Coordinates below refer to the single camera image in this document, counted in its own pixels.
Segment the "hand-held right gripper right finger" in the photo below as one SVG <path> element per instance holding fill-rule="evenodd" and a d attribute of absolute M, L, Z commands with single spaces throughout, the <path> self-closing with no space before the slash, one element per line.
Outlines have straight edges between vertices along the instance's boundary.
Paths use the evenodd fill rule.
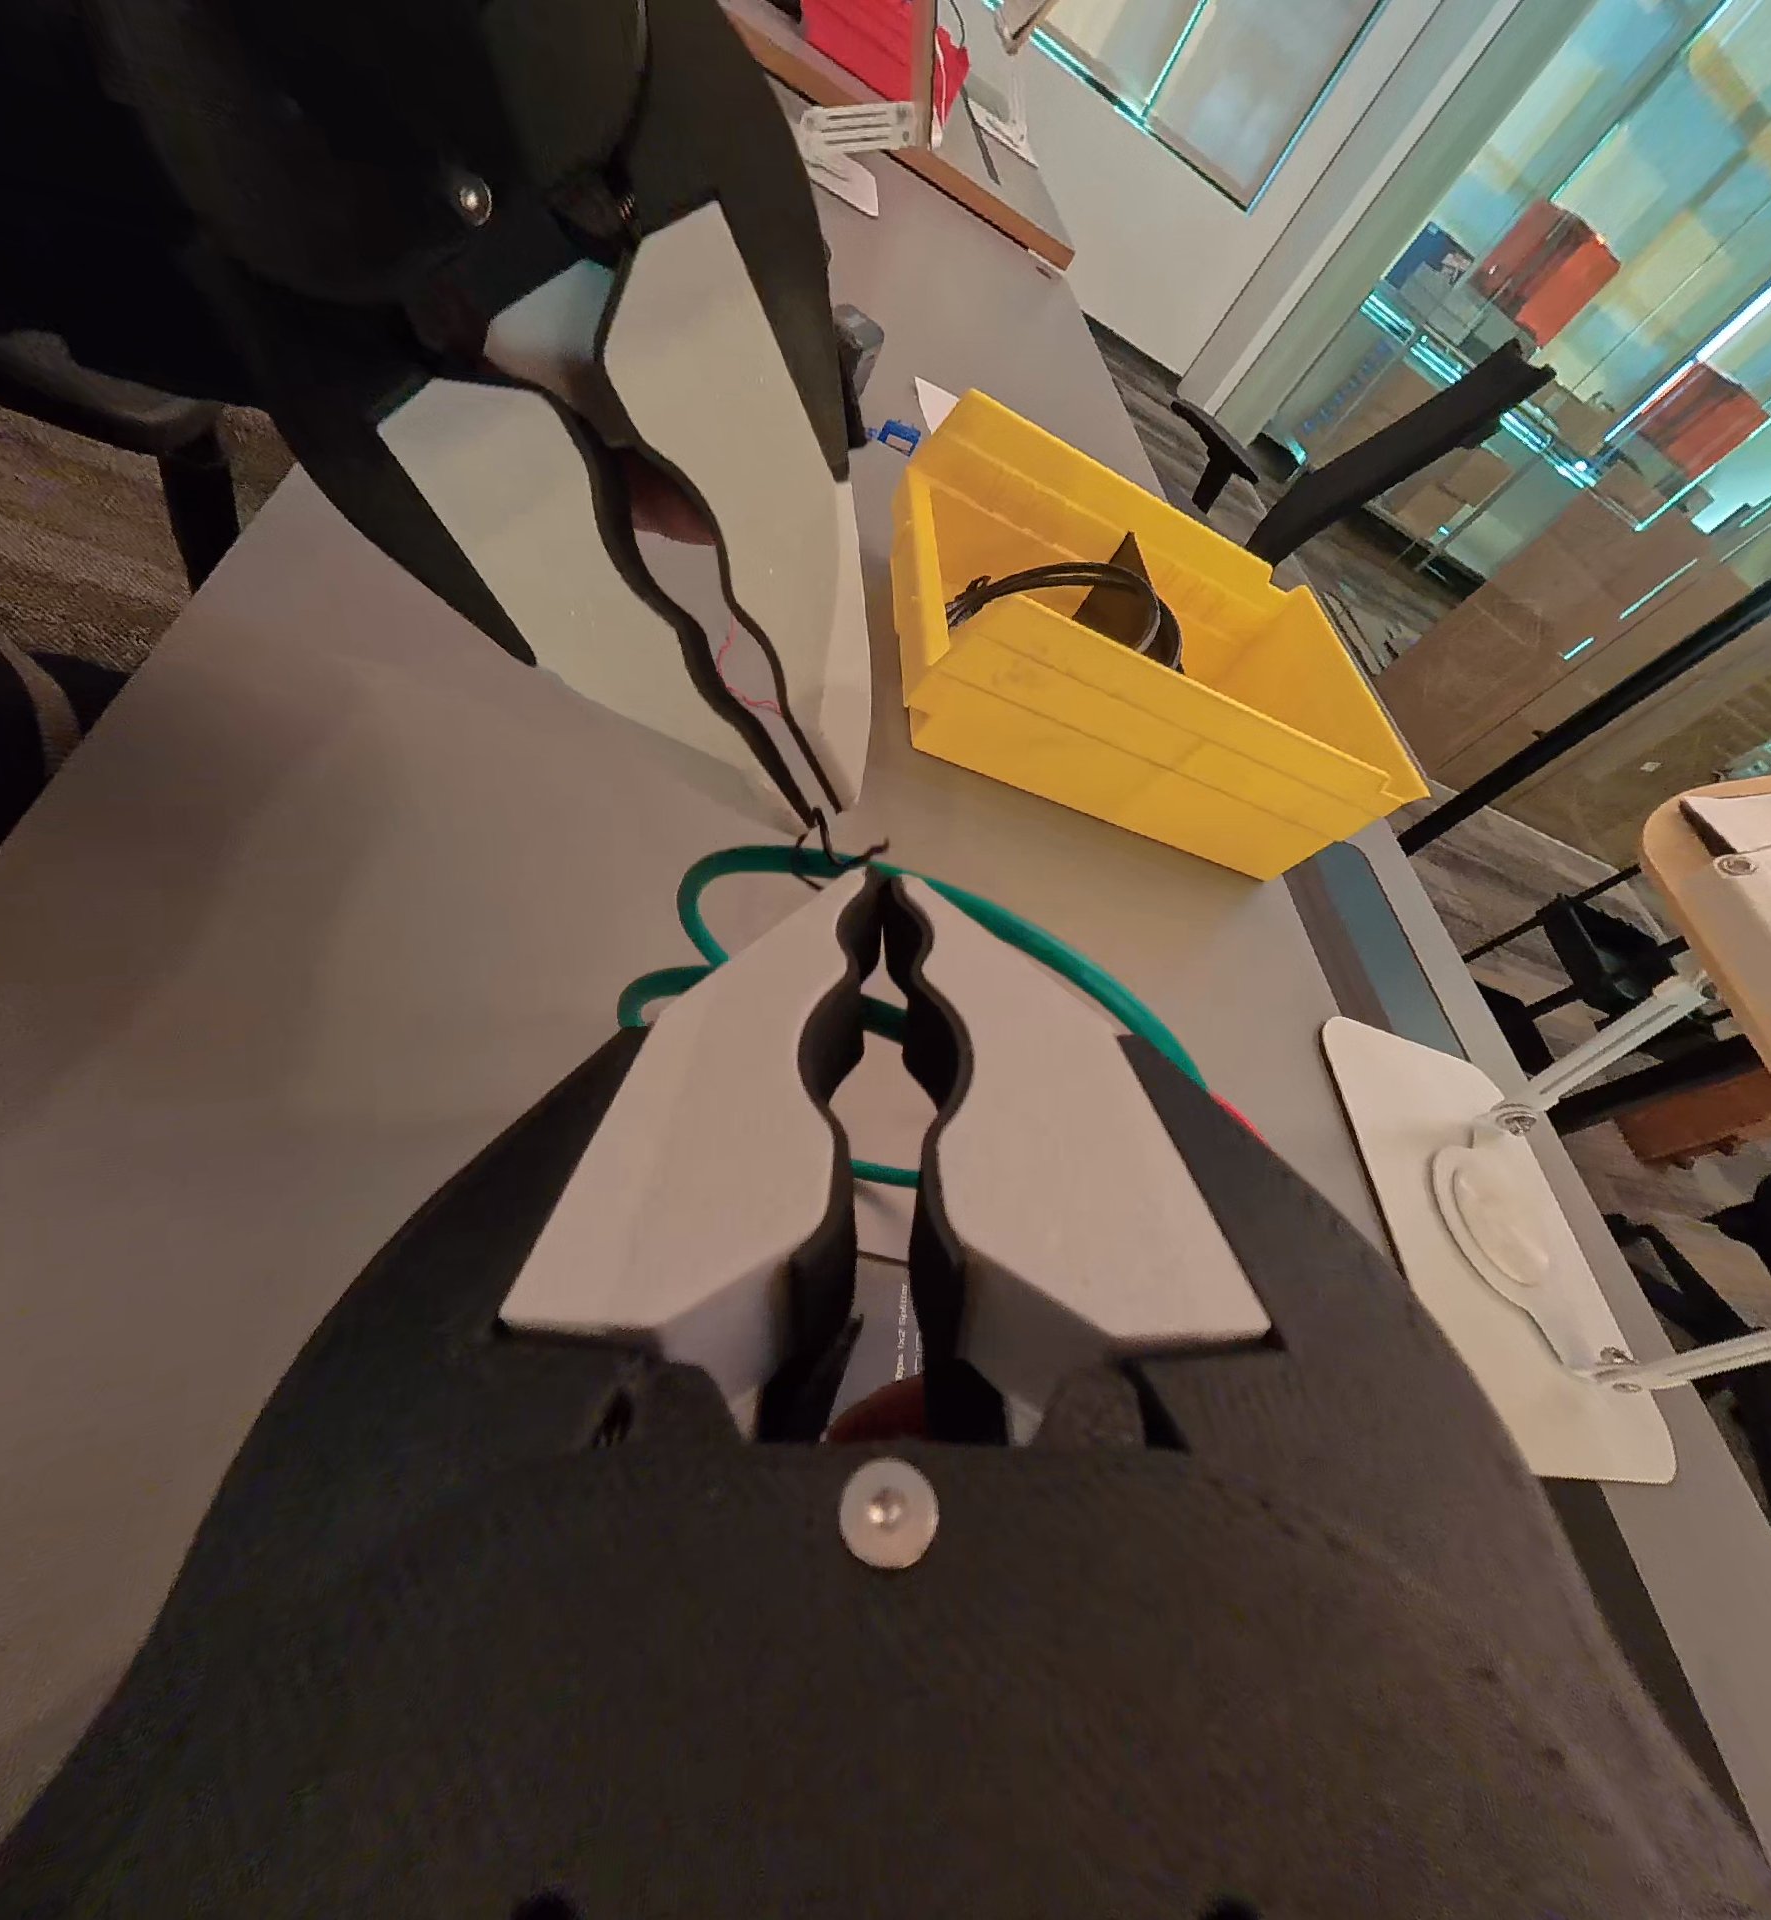
<path fill-rule="evenodd" d="M 1107 1015 L 912 877 L 894 983 L 934 1104 L 909 1238 L 929 1436 L 1023 1445 L 1074 1376 L 1270 1339 Z"/>

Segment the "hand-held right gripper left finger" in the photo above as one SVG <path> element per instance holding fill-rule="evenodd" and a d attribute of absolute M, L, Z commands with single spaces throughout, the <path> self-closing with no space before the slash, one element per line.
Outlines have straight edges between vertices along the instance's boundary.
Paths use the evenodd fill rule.
<path fill-rule="evenodd" d="M 829 1103 L 865 1054 L 887 880 L 857 869 L 668 1000 L 499 1308 L 509 1334 L 699 1368 L 747 1436 L 815 1445 L 857 1341 Z"/>

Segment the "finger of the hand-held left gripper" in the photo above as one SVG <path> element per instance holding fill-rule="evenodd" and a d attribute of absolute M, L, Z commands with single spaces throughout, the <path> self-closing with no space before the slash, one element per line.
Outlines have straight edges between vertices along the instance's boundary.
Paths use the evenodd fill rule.
<path fill-rule="evenodd" d="M 721 203 L 636 246 L 595 353 L 638 454 L 714 533 L 735 629 L 727 706 L 772 742 L 805 818 L 835 820 L 865 785 L 872 735 L 857 514 Z"/>
<path fill-rule="evenodd" d="M 803 785 L 726 699 L 737 665 L 715 548 L 628 517 L 617 454 L 638 449 L 595 362 L 622 271 L 571 267 L 512 303 L 487 372 L 428 379 L 378 438 L 540 670 L 803 823 Z"/>

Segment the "black twist tie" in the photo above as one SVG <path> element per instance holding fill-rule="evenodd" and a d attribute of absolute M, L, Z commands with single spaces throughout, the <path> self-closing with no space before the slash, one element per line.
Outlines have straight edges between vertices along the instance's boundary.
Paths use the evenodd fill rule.
<path fill-rule="evenodd" d="M 888 852 L 888 839 L 876 839 L 857 852 L 841 852 L 833 838 L 833 820 L 823 807 L 811 807 L 805 815 L 794 842 L 787 847 L 779 873 L 811 891 L 823 891 L 825 884 L 837 882 L 847 873 L 861 873 L 878 860 L 888 860 Z"/>

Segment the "person's left forearm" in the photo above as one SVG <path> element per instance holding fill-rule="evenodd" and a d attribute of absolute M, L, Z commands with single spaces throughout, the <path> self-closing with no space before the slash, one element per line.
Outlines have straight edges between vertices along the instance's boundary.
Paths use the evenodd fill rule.
<path fill-rule="evenodd" d="M 0 338 L 89 372 L 249 405 L 249 372 L 182 271 L 193 220 L 103 92 L 83 6 L 0 2 Z"/>

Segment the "black ethernet adapter box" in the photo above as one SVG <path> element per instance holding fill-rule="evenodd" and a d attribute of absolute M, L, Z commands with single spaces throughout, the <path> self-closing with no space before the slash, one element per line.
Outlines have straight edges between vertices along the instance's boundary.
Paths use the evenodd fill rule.
<path fill-rule="evenodd" d="M 833 1414 L 841 1418 L 852 1404 L 873 1393 L 924 1372 L 924 1344 L 912 1300 L 909 1272 L 901 1261 L 872 1253 L 857 1256 L 855 1303 L 857 1341 L 841 1377 Z"/>

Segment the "person's left hand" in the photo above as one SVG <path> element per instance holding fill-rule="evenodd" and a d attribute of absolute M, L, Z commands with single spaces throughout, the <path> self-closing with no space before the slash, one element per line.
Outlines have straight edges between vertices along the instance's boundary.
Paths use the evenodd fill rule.
<path fill-rule="evenodd" d="M 657 536 L 694 548 L 715 545 L 715 533 L 702 507 L 652 458 L 618 449 L 617 464 L 628 498 L 628 517 L 638 536 Z"/>

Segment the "small white desk stand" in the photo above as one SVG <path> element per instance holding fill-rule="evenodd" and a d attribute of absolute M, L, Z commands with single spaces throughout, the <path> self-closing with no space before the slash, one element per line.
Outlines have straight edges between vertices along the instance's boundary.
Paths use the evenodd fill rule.
<path fill-rule="evenodd" d="M 913 102 L 808 107 L 793 125 L 808 182 L 872 220 L 878 219 L 878 189 L 866 158 L 925 152 L 930 132 L 934 117 Z"/>

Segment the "wooden edged table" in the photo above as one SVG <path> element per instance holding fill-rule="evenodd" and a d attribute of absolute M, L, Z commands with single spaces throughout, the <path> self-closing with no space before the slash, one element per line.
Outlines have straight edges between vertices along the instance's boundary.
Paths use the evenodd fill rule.
<path fill-rule="evenodd" d="M 808 45 L 803 28 L 767 2 L 721 6 L 753 60 L 782 87 L 818 109 L 876 107 L 866 85 Z M 1053 271 L 1070 271 L 1070 232 L 1043 185 L 1037 166 L 989 138 L 985 161 L 970 132 L 945 132 L 937 152 L 901 152 L 898 166 L 937 185 L 977 220 L 1027 247 Z"/>

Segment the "red plastic bin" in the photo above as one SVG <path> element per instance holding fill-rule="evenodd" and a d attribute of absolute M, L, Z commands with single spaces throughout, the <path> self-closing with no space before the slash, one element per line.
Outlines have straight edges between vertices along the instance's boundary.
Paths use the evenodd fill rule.
<path fill-rule="evenodd" d="M 803 2 L 803 35 L 828 60 L 892 102 L 913 100 L 909 2 Z M 967 48 L 934 18 L 934 128 L 940 132 L 967 80 Z"/>

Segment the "yellow plastic bin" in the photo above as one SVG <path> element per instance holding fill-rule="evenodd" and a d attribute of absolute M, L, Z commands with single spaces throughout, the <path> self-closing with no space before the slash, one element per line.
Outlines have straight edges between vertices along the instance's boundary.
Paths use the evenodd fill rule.
<path fill-rule="evenodd" d="M 1076 619 L 1085 585 L 975 582 L 1110 563 L 1174 615 L 1164 667 Z M 1254 880 L 1423 800 L 1426 781 L 1327 613 L 1265 563 L 970 388 L 894 494 L 894 625 L 917 751 Z"/>

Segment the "black office chair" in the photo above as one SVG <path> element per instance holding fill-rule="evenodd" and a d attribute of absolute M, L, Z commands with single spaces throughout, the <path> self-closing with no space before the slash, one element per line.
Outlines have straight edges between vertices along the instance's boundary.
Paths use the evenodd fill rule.
<path fill-rule="evenodd" d="M 1480 445 L 1504 413 L 1552 379 L 1530 335 L 1510 329 L 1479 362 L 1452 366 L 1447 384 L 1403 365 L 1410 346 L 1443 346 L 1426 332 L 1371 329 L 1370 346 L 1337 338 L 1286 392 L 1294 436 L 1322 443 L 1306 458 L 1240 545 L 1267 566 L 1292 558 L 1358 507 L 1406 483 L 1439 458 Z"/>

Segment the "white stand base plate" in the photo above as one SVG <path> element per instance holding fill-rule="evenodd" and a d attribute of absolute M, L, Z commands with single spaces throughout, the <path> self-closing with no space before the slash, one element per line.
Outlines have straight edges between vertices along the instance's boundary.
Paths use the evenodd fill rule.
<path fill-rule="evenodd" d="M 1671 1485 L 1655 1396 L 1602 1381 L 1631 1353 L 1532 1149 L 1543 1114 L 1359 1021 L 1320 1045 L 1396 1261 L 1532 1474 Z"/>

